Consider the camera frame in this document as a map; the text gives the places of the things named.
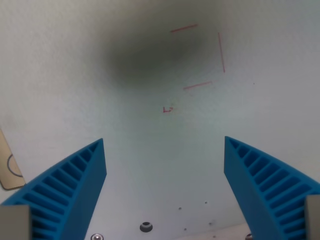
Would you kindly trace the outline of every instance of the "screw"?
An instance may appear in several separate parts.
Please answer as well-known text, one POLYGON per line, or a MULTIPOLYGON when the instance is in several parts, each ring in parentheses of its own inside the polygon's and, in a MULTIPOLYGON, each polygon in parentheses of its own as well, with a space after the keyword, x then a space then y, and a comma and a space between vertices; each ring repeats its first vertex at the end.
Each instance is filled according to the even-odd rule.
POLYGON ((246 237, 245 240, 253 240, 254 238, 252 237, 251 233, 249 233, 246 237))
POLYGON ((104 240, 104 236, 99 233, 95 233, 91 236, 91 240, 104 240))

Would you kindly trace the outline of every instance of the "beige object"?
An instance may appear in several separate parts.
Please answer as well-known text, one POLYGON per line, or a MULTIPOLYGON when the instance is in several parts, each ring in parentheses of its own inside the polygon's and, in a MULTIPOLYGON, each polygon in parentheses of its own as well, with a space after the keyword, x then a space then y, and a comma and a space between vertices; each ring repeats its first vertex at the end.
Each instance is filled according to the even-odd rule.
POLYGON ((0 206, 0 239, 31 240, 31 213, 28 205, 0 206))
POLYGON ((21 171, 18 168, 15 157, 11 155, 12 152, 0 129, 0 183, 5 190, 19 188, 26 184, 21 171))
POLYGON ((304 218, 307 240, 320 239, 320 195, 309 195, 305 199, 304 218))

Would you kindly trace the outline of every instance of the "gray block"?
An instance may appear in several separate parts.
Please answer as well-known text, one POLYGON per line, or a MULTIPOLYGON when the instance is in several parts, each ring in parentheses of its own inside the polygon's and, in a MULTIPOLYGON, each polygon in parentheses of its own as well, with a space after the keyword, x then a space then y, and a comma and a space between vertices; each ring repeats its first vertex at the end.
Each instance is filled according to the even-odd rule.
POLYGON ((32 221, 28 205, 0 206, 0 240, 31 240, 32 221))
POLYGON ((320 240, 320 195, 305 199, 304 218, 307 240, 320 240))

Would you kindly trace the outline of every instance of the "red marking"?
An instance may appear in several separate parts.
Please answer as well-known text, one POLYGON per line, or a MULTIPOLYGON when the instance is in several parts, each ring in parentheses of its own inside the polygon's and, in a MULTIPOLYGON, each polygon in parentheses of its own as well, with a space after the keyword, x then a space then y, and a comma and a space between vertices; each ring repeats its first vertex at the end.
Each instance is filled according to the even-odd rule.
POLYGON ((174 108, 173 107, 169 107, 169 110, 166 110, 165 107, 163 107, 163 112, 164 113, 170 113, 174 108))
POLYGON ((199 87, 199 86, 203 86, 203 85, 207 85, 207 84, 212 84, 212 81, 206 81, 206 82, 199 83, 199 84, 196 84, 196 85, 186 86, 186 87, 183 88, 183 90, 193 89, 195 87, 199 87))
POLYGON ((195 27, 198 27, 198 24, 194 24, 194 25, 190 25, 190 26, 181 27, 181 28, 178 28, 175 30, 171 30, 170 33, 175 33, 175 32, 179 32, 179 31, 182 31, 185 29, 190 29, 190 28, 195 28, 195 27))
POLYGON ((223 53, 222 53, 220 32, 218 32, 218 38, 219 38, 219 46, 220 46, 220 53, 221 53, 221 61, 222 61, 222 66, 223 66, 223 72, 225 73, 225 72, 226 72, 226 69, 225 69, 224 55, 223 55, 223 53))

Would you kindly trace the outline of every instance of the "blue ribbed plastic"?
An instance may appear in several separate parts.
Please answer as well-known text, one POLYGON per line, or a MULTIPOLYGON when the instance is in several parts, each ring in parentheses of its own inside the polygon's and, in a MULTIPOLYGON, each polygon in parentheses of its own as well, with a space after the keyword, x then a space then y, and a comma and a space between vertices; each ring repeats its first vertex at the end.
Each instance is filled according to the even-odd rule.
POLYGON ((225 137, 224 174, 254 240, 304 240, 305 199, 320 184, 284 162, 225 137))
POLYGON ((37 176, 2 205, 29 205, 33 240, 83 240, 107 175, 102 139, 37 176))

